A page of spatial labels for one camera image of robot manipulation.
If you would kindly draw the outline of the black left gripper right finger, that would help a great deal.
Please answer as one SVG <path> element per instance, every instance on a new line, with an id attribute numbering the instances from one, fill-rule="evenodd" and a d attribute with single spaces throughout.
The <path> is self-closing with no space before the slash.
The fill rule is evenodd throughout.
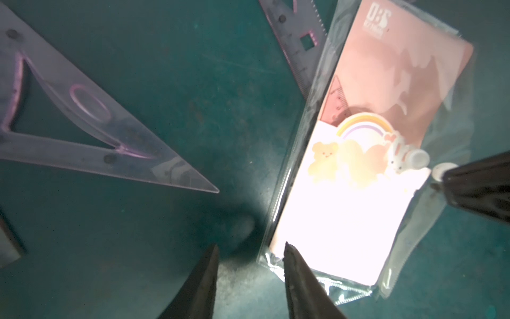
<path id="1" fill-rule="evenodd" d="M 284 276 L 290 318 L 345 319 L 293 245 L 284 249 Z"/>

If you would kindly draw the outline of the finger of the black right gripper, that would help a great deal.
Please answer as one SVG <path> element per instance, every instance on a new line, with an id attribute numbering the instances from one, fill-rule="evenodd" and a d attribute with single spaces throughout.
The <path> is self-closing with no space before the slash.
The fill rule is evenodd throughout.
<path id="1" fill-rule="evenodd" d="M 453 207 L 509 223 L 509 152 L 446 171 L 442 190 Z"/>

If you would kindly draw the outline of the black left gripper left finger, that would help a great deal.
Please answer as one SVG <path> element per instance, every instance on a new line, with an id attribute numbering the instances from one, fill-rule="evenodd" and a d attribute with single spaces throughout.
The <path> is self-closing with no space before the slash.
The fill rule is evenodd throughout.
<path id="1" fill-rule="evenodd" d="M 183 286 L 159 318 L 213 317 L 219 268 L 219 248 L 209 246 Z"/>

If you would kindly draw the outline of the small pink ruler set pouch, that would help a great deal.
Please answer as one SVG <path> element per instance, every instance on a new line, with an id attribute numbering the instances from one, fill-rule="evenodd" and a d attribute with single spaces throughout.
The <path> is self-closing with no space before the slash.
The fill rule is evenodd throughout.
<path id="1" fill-rule="evenodd" d="M 475 47 L 407 1 L 339 1 L 258 262 L 300 252 L 334 304 L 393 292 L 470 160 Z"/>

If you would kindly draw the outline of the pink large set square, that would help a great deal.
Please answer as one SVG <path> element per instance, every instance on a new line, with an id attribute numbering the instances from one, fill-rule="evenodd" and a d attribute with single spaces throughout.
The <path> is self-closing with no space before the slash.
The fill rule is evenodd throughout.
<path id="1" fill-rule="evenodd" d="M 23 77 L 104 143 L 88 146 L 14 132 Z M 189 190 L 218 189 L 7 6 L 1 6 L 1 158 Z"/>

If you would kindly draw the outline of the pink protractor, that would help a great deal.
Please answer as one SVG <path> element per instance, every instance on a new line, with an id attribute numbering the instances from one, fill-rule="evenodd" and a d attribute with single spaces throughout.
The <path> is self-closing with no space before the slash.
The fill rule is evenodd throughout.
<path id="1" fill-rule="evenodd" d="M 6 220 L 1 217 L 1 268 L 4 268 L 23 256 L 23 248 L 20 246 L 14 232 Z"/>

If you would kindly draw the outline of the purple straight ruler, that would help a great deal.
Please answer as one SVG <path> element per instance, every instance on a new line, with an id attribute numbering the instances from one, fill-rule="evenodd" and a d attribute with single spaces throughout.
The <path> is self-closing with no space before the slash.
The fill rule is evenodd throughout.
<path id="1" fill-rule="evenodd" d="M 307 99 L 328 35 L 315 2 L 260 0 L 259 4 Z"/>

